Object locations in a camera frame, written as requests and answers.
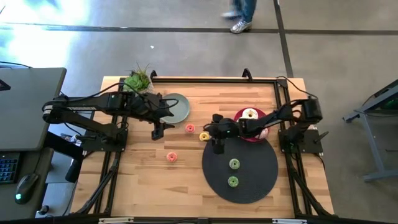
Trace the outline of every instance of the jeans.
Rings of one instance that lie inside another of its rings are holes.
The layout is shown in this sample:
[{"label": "jeans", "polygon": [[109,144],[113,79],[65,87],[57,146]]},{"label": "jeans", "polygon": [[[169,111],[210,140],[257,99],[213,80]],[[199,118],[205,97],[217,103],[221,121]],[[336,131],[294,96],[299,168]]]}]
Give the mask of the jeans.
[{"label": "jeans", "polygon": [[232,4],[236,12],[242,14],[245,22],[251,22],[253,20],[254,10],[256,9],[256,3],[257,0],[233,0]]}]

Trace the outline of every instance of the donut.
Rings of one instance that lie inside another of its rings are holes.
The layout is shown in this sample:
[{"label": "donut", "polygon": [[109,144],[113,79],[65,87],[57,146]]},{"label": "donut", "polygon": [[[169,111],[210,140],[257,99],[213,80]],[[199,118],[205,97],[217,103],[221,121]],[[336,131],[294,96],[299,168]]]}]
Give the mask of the donut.
[{"label": "donut", "polygon": [[239,184],[239,180],[238,180],[237,177],[231,176],[231,177],[228,178],[228,185],[230,187],[237,187],[238,184]]},{"label": "donut", "polygon": [[185,127],[185,131],[187,133],[194,133],[195,132],[195,126],[193,124],[187,124]]},{"label": "donut", "polygon": [[237,160],[237,159],[231,159],[229,161],[229,167],[231,169],[239,169],[239,167],[241,166],[241,163]]},{"label": "donut", "polygon": [[242,118],[247,118],[247,119],[258,119],[259,118],[259,114],[257,113],[257,111],[253,108],[248,108],[245,109],[242,113]]},{"label": "donut", "polygon": [[175,162],[177,160],[177,154],[175,152],[169,152],[166,156],[169,162]]},{"label": "donut", "polygon": [[207,141],[207,140],[209,140],[209,139],[210,139],[210,136],[209,136],[209,134],[208,134],[207,132],[200,133],[200,135],[199,135],[199,140],[201,140],[201,141]]},{"label": "donut", "polygon": [[256,136],[257,139],[265,139],[268,136],[268,128],[264,128],[259,135]]}]

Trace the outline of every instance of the yellow donut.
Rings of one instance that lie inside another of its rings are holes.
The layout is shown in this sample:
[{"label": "yellow donut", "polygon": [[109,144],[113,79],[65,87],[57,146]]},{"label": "yellow donut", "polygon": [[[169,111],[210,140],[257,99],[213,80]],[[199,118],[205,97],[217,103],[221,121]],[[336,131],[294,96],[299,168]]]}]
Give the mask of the yellow donut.
[{"label": "yellow donut", "polygon": [[204,132],[204,133],[200,133],[199,135],[199,140],[201,141],[207,141],[210,139],[210,136],[208,133]]}]

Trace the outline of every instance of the black metal frame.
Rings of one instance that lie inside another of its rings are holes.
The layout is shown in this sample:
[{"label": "black metal frame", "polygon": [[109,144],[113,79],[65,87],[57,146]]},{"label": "black metal frame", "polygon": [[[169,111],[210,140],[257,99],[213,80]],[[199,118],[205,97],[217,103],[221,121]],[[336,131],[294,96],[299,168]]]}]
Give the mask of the black metal frame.
[{"label": "black metal frame", "polygon": [[[286,80],[270,78],[270,79],[253,79],[250,71],[248,69],[244,69],[242,77],[247,77],[248,79],[235,79],[235,78],[155,78],[157,76],[156,72],[153,71],[150,75],[150,78],[153,83],[252,83],[255,84],[271,84],[274,87],[275,91],[275,99],[277,103],[277,108],[279,109],[282,106],[282,100],[280,97],[280,90],[282,87],[282,91],[284,94],[285,102],[290,101],[290,95],[288,90],[288,85]],[[123,117],[122,125],[126,124],[127,117]],[[114,116],[112,118],[112,123],[117,123],[117,117]],[[280,131],[286,129],[285,123],[280,123]],[[354,220],[348,218],[340,218],[336,215],[330,215],[326,210],[322,208],[322,206],[316,201],[315,197],[312,195],[311,191],[307,188],[305,181],[305,174],[303,168],[303,162],[300,151],[289,151],[283,150],[285,154],[285,160],[287,164],[287,173],[289,177],[289,185],[290,185],[290,193],[292,196],[292,206],[294,210],[294,217],[292,219],[277,219],[277,218],[198,218],[198,217],[134,217],[131,218],[134,220],[134,223],[180,223],[180,222],[191,222],[196,224],[209,224],[211,222],[220,222],[220,223],[285,223],[284,220],[288,220],[286,223],[293,223],[297,221],[300,223],[300,220],[306,221],[306,223],[324,223],[324,224],[332,224],[332,223],[362,223],[362,224],[382,224],[383,222],[372,222],[366,220]],[[297,161],[297,170],[294,168],[292,163],[292,155],[295,154]],[[111,158],[111,152],[105,152],[103,167],[101,171],[100,182],[106,176],[106,173],[109,168],[109,161]],[[120,161],[121,152],[115,152],[115,159]],[[101,202],[102,196],[101,193],[98,197],[95,207],[94,214],[71,214],[67,217],[51,217],[51,218],[41,218],[40,220],[29,219],[31,223],[40,222],[40,223],[98,223],[99,218],[111,218],[111,211],[113,206],[113,197],[114,191],[116,188],[116,181],[118,178],[118,168],[116,167],[116,173],[112,176],[108,200],[106,202],[106,207],[104,211],[101,213]],[[295,184],[299,185],[303,192],[303,199],[305,205],[305,213],[302,213],[299,207],[299,200],[297,197],[297,189]],[[312,215],[312,208],[318,213],[318,215]],[[28,220],[15,220],[9,223],[25,223]]]}]

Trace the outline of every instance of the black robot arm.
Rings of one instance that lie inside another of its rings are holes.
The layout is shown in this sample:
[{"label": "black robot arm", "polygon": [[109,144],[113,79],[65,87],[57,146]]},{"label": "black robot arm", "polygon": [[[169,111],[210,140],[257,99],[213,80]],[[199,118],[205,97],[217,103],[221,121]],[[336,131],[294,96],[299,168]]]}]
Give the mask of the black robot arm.
[{"label": "black robot arm", "polygon": [[[296,106],[301,106],[301,110],[293,110]],[[291,143],[303,138],[304,132],[311,124],[317,124],[322,120],[318,99],[308,98],[295,100],[281,106],[260,119],[239,119],[238,122],[222,115],[214,114],[211,124],[203,127],[212,137],[211,141],[216,154],[224,153],[224,139],[234,137],[252,138],[261,133],[264,128],[279,124],[284,121],[295,121],[296,124],[289,127],[285,134],[285,140]]]},{"label": "black robot arm", "polygon": [[43,119],[50,124],[70,123],[87,129],[101,136],[103,142],[118,142],[122,130],[115,124],[101,124],[76,113],[102,111],[111,116],[128,116],[153,123],[152,139],[157,140],[163,137],[165,129],[174,128],[170,124],[160,122],[160,118],[164,116],[173,116],[166,101],[160,93],[137,95],[134,92],[115,91],[84,98],[62,95],[44,105]]}]

